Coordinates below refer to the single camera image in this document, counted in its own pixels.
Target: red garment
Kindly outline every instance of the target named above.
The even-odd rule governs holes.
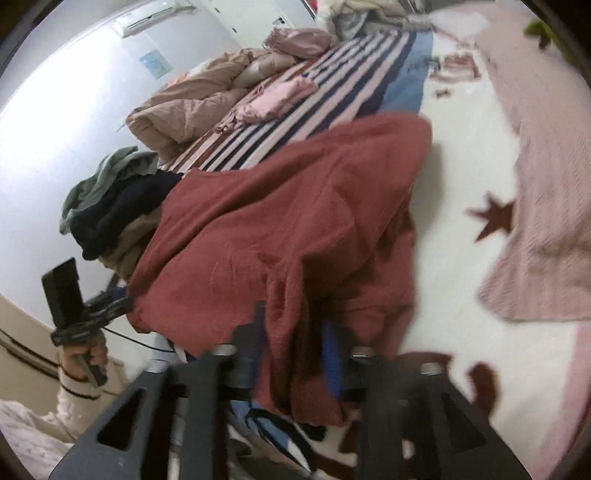
[[[411,188],[429,124],[388,113],[287,145],[252,170],[191,171],[168,195],[129,291],[128,316],[200,355],[266,300],[255,398],[295,420],[340,424],[319,373],[331,312],[393,355],[414,301]]]

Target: white door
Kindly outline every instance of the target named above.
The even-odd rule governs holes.
[[[211,0],[211,6],[243,47],[261,48],[274,27],[292,27],[272,0]]]

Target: black garment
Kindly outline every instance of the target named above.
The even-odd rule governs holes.
[[[182,175],[158,170],[116,181],[100,201],[79,212],[70,231],[85,260],[96,260],[117,245],[123,229],[140,215],[158,207]]]

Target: hand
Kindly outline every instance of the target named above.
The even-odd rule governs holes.
[[[76,355],[90,355],[90,364],[106,367],[109,362],[105,335],[100,332],[87,345],[69,345],[62,347],[60,363],[64,371],[72,378],[86,381],[86,373],[78,362]]]

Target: air conditioner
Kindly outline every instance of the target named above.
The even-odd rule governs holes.
[[[118,17],[113,26],[123,38],[153,25],[179,10],[194,10],[189,0],[163,0],[150,2]]]

